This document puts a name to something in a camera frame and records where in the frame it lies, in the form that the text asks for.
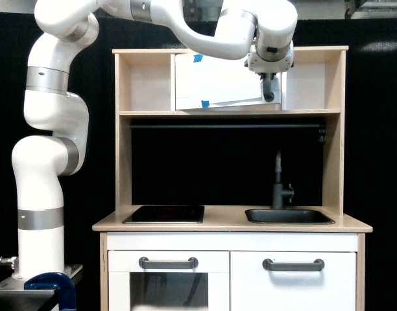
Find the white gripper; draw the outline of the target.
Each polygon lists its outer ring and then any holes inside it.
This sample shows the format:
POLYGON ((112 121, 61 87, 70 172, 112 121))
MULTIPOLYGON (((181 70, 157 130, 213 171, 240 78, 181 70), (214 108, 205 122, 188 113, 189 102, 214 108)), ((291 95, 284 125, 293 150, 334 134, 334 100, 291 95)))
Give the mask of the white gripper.
POLYGON ((294 46, 290 44, 286 55, 275 62, 263 60, 256 52, 255 45, 252 45, 248 58, 245 61, 245 67, 250 71, 258 73, 260 79, 264 79, 265 73, 271 74, 271 80, 277 79, 277 73, 287 72, 293 66, 294 46))

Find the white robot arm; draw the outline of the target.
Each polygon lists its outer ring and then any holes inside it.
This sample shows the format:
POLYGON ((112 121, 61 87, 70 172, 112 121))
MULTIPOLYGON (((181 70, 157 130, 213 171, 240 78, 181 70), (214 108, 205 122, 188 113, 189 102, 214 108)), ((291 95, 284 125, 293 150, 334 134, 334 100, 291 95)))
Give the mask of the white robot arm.
POLYGON ((224 1, 213 36, 186 23, 181 1, 38 1, 34 17, 42 35, 27 65, 24 117, 48 135, 28 136, 12 151, 18 205, 18 261, 14 275, 29 280, 62 273, 64 198, 59 177, 80 170, 86 155, 89 113, 86 103, 67 90, 75 56, 99 33, 95 11, 165 26, 187 48, 206 56, 238 60, 257 56, 263 68, 293 54, 298 20, 288 1, 224 1))

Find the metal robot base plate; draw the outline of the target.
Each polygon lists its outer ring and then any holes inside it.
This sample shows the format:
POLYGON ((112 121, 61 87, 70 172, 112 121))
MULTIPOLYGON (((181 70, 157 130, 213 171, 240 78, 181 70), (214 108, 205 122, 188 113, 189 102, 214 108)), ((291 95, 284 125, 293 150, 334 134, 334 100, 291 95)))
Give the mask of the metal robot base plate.
MULTIPOLYGON (((71 264, 67 265, 62 272, 66 274, 74 283, 80 282, 83 276, 83 265, 71 264)), ((23 286, 29 279, 24 279, 20 276, 13 275, 0 282, 0 296, 2 295, 27 295, 27 296, 53 296, 57 294, 54 289, 48 290, 24 290, 23 286)))

